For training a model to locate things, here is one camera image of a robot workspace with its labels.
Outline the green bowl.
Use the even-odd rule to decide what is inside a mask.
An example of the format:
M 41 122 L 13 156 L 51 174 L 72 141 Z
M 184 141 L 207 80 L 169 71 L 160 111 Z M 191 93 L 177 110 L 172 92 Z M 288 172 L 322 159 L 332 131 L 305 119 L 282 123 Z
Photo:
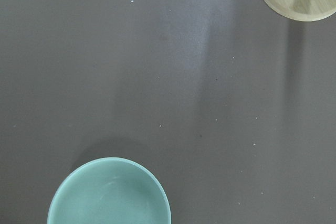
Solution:
M 47 223 L 171 223 L 167 195 L 144 166 L 118 157 L 85 163 L 55 192 Z

